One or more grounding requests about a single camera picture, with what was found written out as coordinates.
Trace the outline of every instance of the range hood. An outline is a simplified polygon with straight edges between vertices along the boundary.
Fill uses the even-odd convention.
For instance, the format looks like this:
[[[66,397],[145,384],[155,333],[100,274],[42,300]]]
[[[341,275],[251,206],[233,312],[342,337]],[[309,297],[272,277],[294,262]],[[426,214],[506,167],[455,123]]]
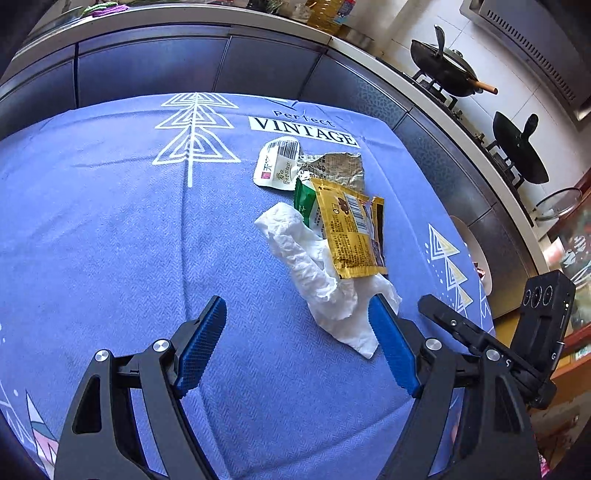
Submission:
[[[520,58],[581,130],[591,122],[590,4],[579,0],[464,0],[460,12]]]

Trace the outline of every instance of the table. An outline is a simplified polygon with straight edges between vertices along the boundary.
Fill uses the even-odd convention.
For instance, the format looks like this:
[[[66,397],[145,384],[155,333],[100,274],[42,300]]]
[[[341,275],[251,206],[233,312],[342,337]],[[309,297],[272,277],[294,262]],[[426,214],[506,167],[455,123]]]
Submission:
[[[0,408],[49,474],[94,353],[143,351],[217,294],[226,329],[183,406],[219,477],[377,476],[412,399],[379,349],[366,360],[316,326],[253,225],[291,201],[252,182],[261,147],[287,134],[309,154],[361,152],[367,194],[385,198],[401,316],[460,348],[418,313],[433,293],[492,331],[466,246],[383,122],[217,93],[69,111],[0,142]],[[460,403],[434,470],[447,462]],[[134,406],[148,462],[162,471],[139,393]]]

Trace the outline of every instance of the gold food packet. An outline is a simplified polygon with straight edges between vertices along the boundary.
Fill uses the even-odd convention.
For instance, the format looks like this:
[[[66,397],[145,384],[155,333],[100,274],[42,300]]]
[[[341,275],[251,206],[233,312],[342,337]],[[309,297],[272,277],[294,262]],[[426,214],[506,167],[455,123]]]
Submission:
[[[310,179],[335,269],[341,278],[386,274],[383,256],[384,199],[369,197],[337,183]]]

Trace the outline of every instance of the barcode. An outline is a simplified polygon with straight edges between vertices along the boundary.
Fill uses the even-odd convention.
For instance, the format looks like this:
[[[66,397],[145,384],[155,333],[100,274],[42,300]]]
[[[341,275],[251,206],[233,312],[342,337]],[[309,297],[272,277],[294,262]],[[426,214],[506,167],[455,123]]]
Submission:
[[[277,154],[282,157],[295,160],[298,157],[299,143],[293,140],[275,140],[270,143],[269,150],[271,147],[278,145]]]
[[[349,208],[351,209],[351,213],[353,214],[353,219],[355,220],[355,225],[357,226],[357,231],[359,233],[364,233],[365,235],[369,235],[367,225],[365,224],[365,218],[363,217],[363,213],[361,212],[361,207],[359,206],[359,202],[357,199],[351,195],[347,195],[345,193],[345,198],[347,199],[347,203],[349,204]]]

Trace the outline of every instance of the silver bolt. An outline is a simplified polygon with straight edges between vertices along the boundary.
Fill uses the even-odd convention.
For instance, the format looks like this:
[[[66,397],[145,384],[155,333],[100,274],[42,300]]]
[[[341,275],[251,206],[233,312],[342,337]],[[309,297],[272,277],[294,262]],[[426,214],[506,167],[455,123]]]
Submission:
[[[95,355],[97,362],[104,362],[109,358],[109,352],[107,350],[99,350]]]
[[[441,349],[441,342],[436,338],[428,338],[425,345],[427,345],[429,350],[437,351]]]
[[[170,342],[168,340],[156,340],[152,346],[152,348],[156,352],[164,352],[170,346]]]
[[[493,362],[498,362],[501,359],[501,355],[496,350],[487,350],[486,357]]]

